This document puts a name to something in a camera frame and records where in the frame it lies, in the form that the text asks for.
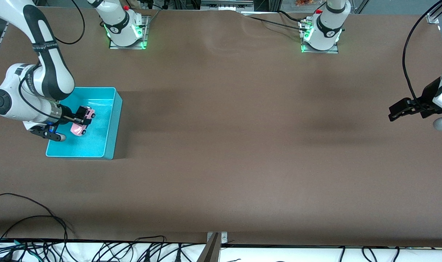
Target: power cord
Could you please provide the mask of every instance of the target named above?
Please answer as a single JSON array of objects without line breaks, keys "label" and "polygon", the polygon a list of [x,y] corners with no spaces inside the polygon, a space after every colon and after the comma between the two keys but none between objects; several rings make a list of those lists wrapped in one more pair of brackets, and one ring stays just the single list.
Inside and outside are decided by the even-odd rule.
[{"label": "power cord", "polygon": [[291,25],[284,25],[284,24],[281,24],[281,23],[276,23],[276,22],[273,22],[273,21],[264,20],[264,19],[257,18],[257,17],[252,17],[250,15],[249,15],[249,17],[252,18],[252,19],[255,19],[255,20],[260,20],[260,21],[263,21],[263,22],[266,22],[266,23],[270,23],[270,24],[274,24],[274,25],[280,25],[280,26],[286,27],[286,28],[293,28],[293,29],[297,29],[299,31],[306,31],[305,28],[298,28],[298,27],[293,27]]},{"label": "power cord", "polygon": [[182,244],[179,243],[179,248],[177,249],[176,259],[174,260],[174,262],[182,262],[181,261],[181,247],[182,247]]},{"label": "power cord", "polygon": [[[184,247],[190,247],[190,246],[194,246],[194,245],[200,245],[200,244],[188,244],[188,245],[185,245],[185,246],[181,246],[181,249],[183,249]],[[165,257],[171,255],[172,253],[176,252],[177,250],[179,250],[179,248],[174,249],[173,251],[168,252],[166,255],[161,257],[161,259],[156,260],[156,262],[161,262]]]},{"label": "power cord", "polygon": [[341,256],[339,257],[339,262],[342,262],[342,259],[344,258],[344,253],[345,253],[345,246],[342,246],[342,252]]},{"label": "power cord", "polygon": [[392,259],[392,262],[395,262],[395,260],[397,259],[397,257],[399,257],[399,253],[400,253],[400,248],[399,247],[395,247],[397,249],[397,252],[395,253],[394,258]]},{"label": "power cord", "polygon": [[[32,74],[33,74],[33,72],[34,72],[39,66],[40,66],[40,61],[38,61],[37,64],[33,67],[33,69],[32,69]],[[49,117],[49,118],[53,118],[53,119],[56,119],[56,120],[60,120],[61,118],[59,118],[59,117],[52,116],[52,115],[49,115],[49,114],[46,114],[46,113],[40,111],[40,110],[39,110],[38,108],[36,108],[35,106],[32,106],[32,104],[29,103],[29,101],[27,101],[27,99],[25,99],[24,95],[22,94],[22,83],[26,80],[26,77],[27,77],[27,73],[26,73],[25,76],[22,78],[22,80],[19,82],[18,91],[19,91],[19,96],[20,96],[20,98],[21,98],[21,99],[22,99],[22,100],[23,100],[28,106],[30,106],[32,109],[34,109],[34,110],[37,111],[38,113],[40,113],[40,114],[42,114],[42,115],[44,115],[44,116],[46,116],[46,117]]]},{"label": "power cord", "polygon": [[410,78],[409,75],[407,73],[407,68],[405,65],[405,56],[407,53],[407,46],[409,45],[409,41],[410,38],[412,37],[412,34],[415,30],[415,28],[417,28],[417,25],[419,25],[419,23],[421,22],[421,20],[423,20],[423,18],[431,11],[433,10],[437,5],[439,5],[440,3],[442,3],[442,0],[437,1],[437,3],[435,3],[432,7],[430,7],[415,23],[415,25],[413,25],[412,29],[410,30],[409,35],[407,36],[407,40],[405,41],[405,45],[403,47],[403,52],[402,52],[402,69],[403,69],[403,74],[405,76],[405,79],[407,80],[407,85],[409,86],[409,90],[410,93],[412,94],[413,100],[415,101],[415,103],[417,103],[417,105],[423,109],[424,111],[427,111],[427,109],[421,105],[420,101],[418,101],[417,99],[417,95],[415,94],[415,92],[413,91],[413,87],[412,87],[412,83],[410,82]]},{"label": "power cord", "polygon": [[363,254],[363,256],[365,257],[365,259],[366,259],[368,262],[373,262],[373,261],[371,261],[371,260],[365,255],[365,249],[369,249],[369,252],[371,252],[371,255],[372,255],[373,258],[374,258],[374,262],[378,262],[378,260],[376,259],[376,256],[374,255],[374,252],[373,252],[369,247],[362,247],[362,254]]},{"label": "power cord", "polygon": [[[326,2],[324,2],[323,4],[321,4],[318,8],[316,8],[316,9],[314,10],[313,13],[315,13],[318,9],[320,9],[321,7],[323,7],[323,5],[325,5],[325,4],[326,4]],[[282,13],[283,15],[285,15],[285,16],[286,16],[287,18],[289,18],[290,20],[292,20],[292,21],[296,21],[296,22],[300,22],[301,20],[304,20],[305,18],[307,18],[307,17],[304,17],[304,18],[297,19],[297,18],[294,18],[294,17],[290,16],[288,13],[284,12],[283,10],[278,10],[278,11],[276,11],[276,13]]]},{"label": "power cord", "polygon": [[184,253],[184,251],[181,249],[181,253],[184,257],[186,257],[187,261],[192,262],[192,260]]},{"label": "power cord", "polygon": [[77,11],[80,14],[80,18],[82,18],[82,27],[83,28],[82,28],[82,33],[80,34],[80,37],[76,41],[73,41],[71,43],[65,42],[63,40],[60,40],[58,37],[55,37],[55,39],[58,40],[60,43],[63,43],[63,44],[66,44],[66,45],[74,45],[75,43],[79,42],[82,39],[82,37],[84,36],[84,33],[85,33],[85,19],[84,19],[84,15],[82,14],[82,11],[80,10],[80,8],[77,6],[76,2],[74,0],[71,0],[71,1],[73,2],[75,7],[77,8]]}]

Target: teal tray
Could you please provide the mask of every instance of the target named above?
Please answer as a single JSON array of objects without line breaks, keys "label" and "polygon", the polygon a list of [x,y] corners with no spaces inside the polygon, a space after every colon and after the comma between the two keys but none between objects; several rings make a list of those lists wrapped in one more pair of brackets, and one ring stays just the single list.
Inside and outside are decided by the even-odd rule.
[{"label": "teal tray", "polygon": [[71,133],[72,123],[60,125],[57,132],[65,134],[66,140],[50,140],[46,156],[66,159],[113,159],[122,106],[122,99],[116,88],[76,87],[61,104],[68,106],[73,112],[79,106],[90,106],[95,110],[96,116],[83,136]]}]

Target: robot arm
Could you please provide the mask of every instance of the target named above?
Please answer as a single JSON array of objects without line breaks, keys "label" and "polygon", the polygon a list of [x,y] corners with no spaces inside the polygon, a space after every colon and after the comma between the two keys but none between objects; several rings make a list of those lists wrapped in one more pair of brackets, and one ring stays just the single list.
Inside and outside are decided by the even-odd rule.
[{"label": "robot arm", "polygon": [[317,50],[328,50],[339,40],[342,25],[350,13],[349,0],[328,0],[322,13],[310,18],[312,27],[304,41]]},{"label": "robot arm", "polygon": [[[45,15],[32,0],[0,1],[0,18],[19,28],[33,45],[42,66],[23,83],[28,93],[54,100],[67,98],[74,90],[74,79],[65,65]],[[21,76],[33,66],[26,66]]]},{"label": "robot arm", "polygon": [[[427,85],[419,98],[413,100],[404,98],[389,107],[389,111],[391,122],[401,116],[417,113],[420,113],[422,118],[427,118],[433,114],[442,114],[442,75]],[[442,131],[442,118],[437,118],[433,122],[433,126],[435,129]]]},{"label": "robot arm", "polygon": [[65,136],[56,134],[56,127],[83,120],[56,101],[67,98],[75,83],[45,15],[32,0],[2,0],[0,18],[25,33],[39,57],[37,65],[17,63],[9,67],[0,85],[0,115],[23,121],[33,134],[63,141]]},{"label": "robot arm", "polygon": [[126,47],[142,38],[135,28],[142,25],[142,15],[126,8],[119,0],[87,0],[105,23],[109,38],[118,46]]}]

